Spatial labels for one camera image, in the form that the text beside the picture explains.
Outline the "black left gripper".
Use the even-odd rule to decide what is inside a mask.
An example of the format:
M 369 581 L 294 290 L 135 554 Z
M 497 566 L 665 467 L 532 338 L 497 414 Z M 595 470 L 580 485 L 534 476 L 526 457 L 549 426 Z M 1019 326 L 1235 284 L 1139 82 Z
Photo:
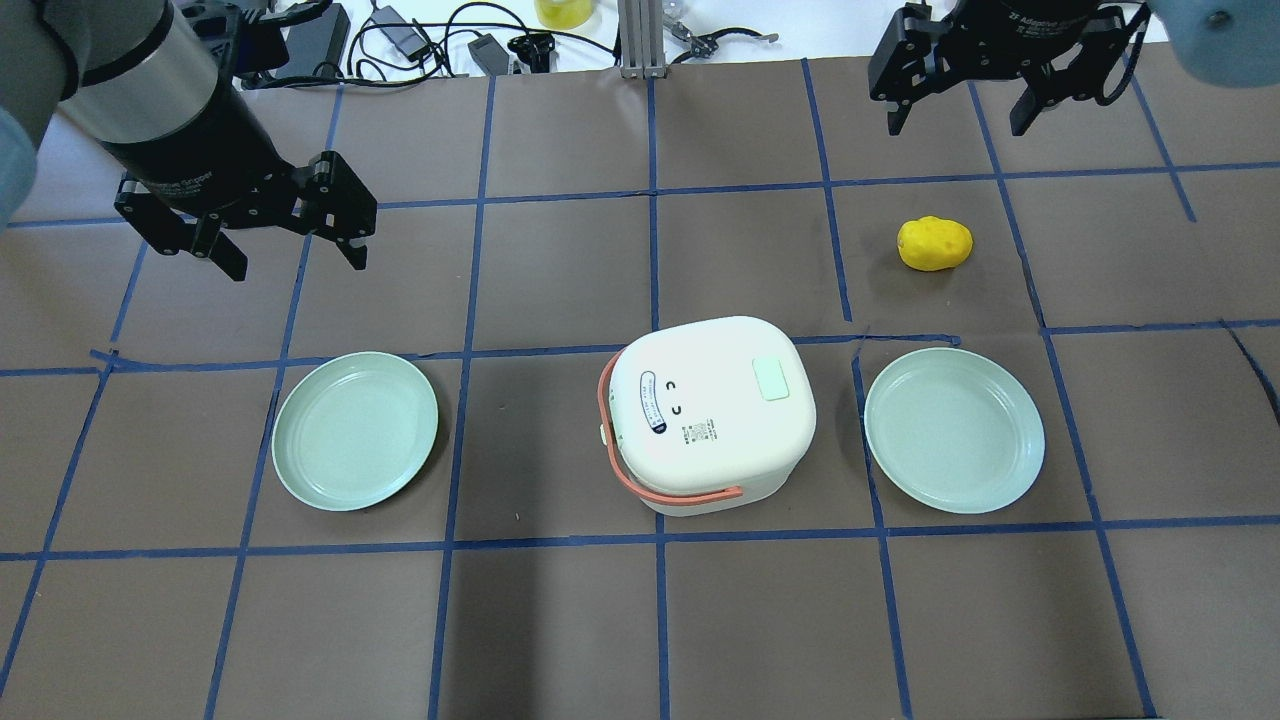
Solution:
M 244 281 L 248 259 L 219 220 L 202 217 L 215 211 L 232 229 L 275 225 L 317 236 L 352 269 L 367 268 L 367 241 L 378 222 L 378 201 L 367 186 L 333 150 L 293 168 L 229 85 L 216 86 L 205 108 L 179 129 L 101 145 L 131 174 L 120 178 L 114 208 L 163 256 L 186 252 L 211 261 L 234 282 Z

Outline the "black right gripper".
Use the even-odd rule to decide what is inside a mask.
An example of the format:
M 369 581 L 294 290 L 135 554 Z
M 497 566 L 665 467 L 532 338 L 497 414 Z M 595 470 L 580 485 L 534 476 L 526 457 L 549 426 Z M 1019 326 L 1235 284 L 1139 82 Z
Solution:
M 1135 74 L 1151 8 L 1142 1 L 956 1 L 942 19 L 927 3 L 890 18 L 868 65 L 868 95 L 899 136 L 911 109 L 966 79 L 1015 79 L 1027 88 L 1009 113 L 1024 136 L 1071 99 L 1106 108 Z

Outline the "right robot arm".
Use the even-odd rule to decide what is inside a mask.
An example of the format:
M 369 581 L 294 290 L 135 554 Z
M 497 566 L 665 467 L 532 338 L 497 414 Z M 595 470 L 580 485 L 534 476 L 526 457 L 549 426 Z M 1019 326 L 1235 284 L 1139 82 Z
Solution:
M 1106 108 L 1128 90 L 1153 20 L 1193 78 L 1219 87 L 1277 83 L 1275 1 L 957 1 L 934 17 L 901 5 L 869 60 L 869 97 L 899 135 L 923 99 L 969 81 L 1025 87 L 1009 113 L 1023 136 L 1066 101 Z

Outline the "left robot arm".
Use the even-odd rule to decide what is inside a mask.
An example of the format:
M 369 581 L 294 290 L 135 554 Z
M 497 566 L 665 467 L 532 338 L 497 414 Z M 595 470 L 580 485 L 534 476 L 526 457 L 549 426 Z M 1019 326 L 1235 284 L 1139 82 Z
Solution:
M 280 27 L 326 9 L 5 1 L 3 222 L 31 196 L 40 146 L 61 113 L 122 165 L 114 206 L 155 252 L 186 252 L 242 281 L 248 261 L 228 232 L 280 227 L 330 241 L 362 270 L 372 193 L 338 152 L 289 164 L 233 85 L 282 65 Z

